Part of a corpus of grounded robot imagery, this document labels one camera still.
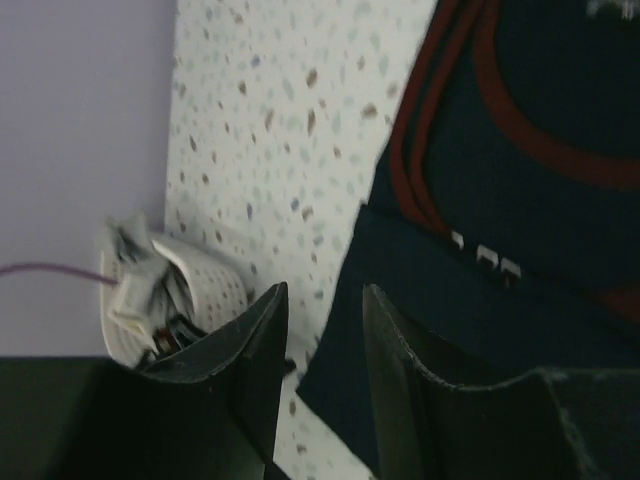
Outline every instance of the gray wall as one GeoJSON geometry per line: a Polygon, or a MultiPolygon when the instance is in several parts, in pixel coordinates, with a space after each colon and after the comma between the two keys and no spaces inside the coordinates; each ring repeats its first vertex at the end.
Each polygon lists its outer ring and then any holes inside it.
{"type": "MultiPolygon", "coordinates": [[[[162,225],[175,0],[0,1],[0,264],[97,270],[107,215],[162,225]]],[[[0,278],[0,355],[102,354],[98,287],[0,278]]]]}

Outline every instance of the terrazzo floor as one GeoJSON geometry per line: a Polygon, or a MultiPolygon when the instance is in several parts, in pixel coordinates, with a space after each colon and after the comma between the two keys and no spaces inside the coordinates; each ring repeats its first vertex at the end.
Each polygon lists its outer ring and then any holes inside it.
{"type": "Polygon", "coordinates": [[[295,395],[434,1],[178,0],[166,229],[290,289],[276,462],[368,480],[295,395]]]}

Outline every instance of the purple cable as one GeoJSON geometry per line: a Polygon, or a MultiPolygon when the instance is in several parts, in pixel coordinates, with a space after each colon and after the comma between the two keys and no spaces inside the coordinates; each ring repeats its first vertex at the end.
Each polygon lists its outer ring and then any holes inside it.
{"type": "Polygon", "coordinates": [[[13,273],[22,272],[53,272],[62,275],[70,275],[72,277],[83,278],[85,280],[91,280],[93,282],[100,282],[106,285],[115,286],[118,284],[116,280],[109,277],[103,277],[97,273],[82,270],[81,268],[69,267],[68,265],[61,265],[58,263],[47,262],[24,262],[13,263],[10,265],[4,265],[0,267],[0,278],[13,273]]]}

